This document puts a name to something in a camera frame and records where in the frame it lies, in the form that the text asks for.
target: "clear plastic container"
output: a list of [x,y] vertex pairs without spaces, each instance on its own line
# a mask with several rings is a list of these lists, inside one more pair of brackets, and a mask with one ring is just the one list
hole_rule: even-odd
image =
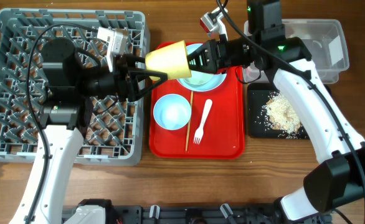
[[[299,37],[313,56],[318,75],[325,84],[336,83],[339,73],[349,68],[349,55],[342,26],[334,19],[283,19],[286,37]],[[248,21],[245,23],[248,32]],[[244,69],[244,80],[252,81],[258,77],[258,69],[252,63]],[[268,82],[262,72],[257,82]]]

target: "wood surface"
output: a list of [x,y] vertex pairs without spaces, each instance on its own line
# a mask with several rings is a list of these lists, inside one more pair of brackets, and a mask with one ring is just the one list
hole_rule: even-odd
[[[243,29],[245,1],[230,0],[228,10]],[[151,32],[151,50],[165,41],[199,42],[207,35],[199,18],[215,1],[137,0],[0,0],[4,7],[113,9],[142,11]],[[283,18],[338,19],[346,37],[350,68],[331,85],[333,98],[350,123],[365,137],[365,1],[282,0]],[[227,25],[230,39],[238,35]],[[234,161],[160,159],[148,146],[149,103],[145,106],[143,155],[136,167],[74,165],[65,206],[85,198],[109,198],[115,205],[185,206],[228,202],[272,202],[301,187],[317,166],[310,141],[246,137],[242,156]],[[22,198],[31,164],[0,163],[0,223],[8,223]],[[363,201],[341,207],[353,221],[363,222]],[[335,217],[335,223],[344,223]]]

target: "plastic fork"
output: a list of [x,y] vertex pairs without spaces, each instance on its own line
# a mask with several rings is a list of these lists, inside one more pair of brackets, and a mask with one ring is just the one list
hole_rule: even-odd
[[197,128],[195,131],[194,144],[199,144],[202,141],[203,126],[205,125],[207,115],[209,115],[210,108],[212,108],[212,104],[213,104],[213,101],[211,99],[206,100],[205,107],[203,108],[201,124],[199,125],[199,128]]

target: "gray dish rack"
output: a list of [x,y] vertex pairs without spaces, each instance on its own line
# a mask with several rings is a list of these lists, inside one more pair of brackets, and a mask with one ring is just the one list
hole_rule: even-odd
[[[2,9],[0,11],[0,162],[33,162],[37,150],[37,129],[28,114],[24,82],[27,59],[34,39],[52,24],[73,22],[89,27],[121,28],[129,32],[126,53],[144,57],[149,52],[149,29],[138,11],[93,11],[68,9]],[[65,37],[96,55],[104,66],[107,44],[83,29],[60,26],[47,32],[39,49],[50,39]],[[80,55],[89,66],[92,59]],[[42,57],[36,50],[31,69],[32,104],[38,110],[45,95],[46,78]],[[117,103],[92,97],[94,112],[84,145],[75,162],[88,165],[134,166],[141,160],[143,100]]]

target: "yellow cup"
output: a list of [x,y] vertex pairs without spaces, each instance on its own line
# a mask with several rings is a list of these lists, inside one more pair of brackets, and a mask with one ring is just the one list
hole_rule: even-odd
[[185,41],[176,42],[148,53],[145,57],[146,69],[168,74],[168,79],[190,78]]

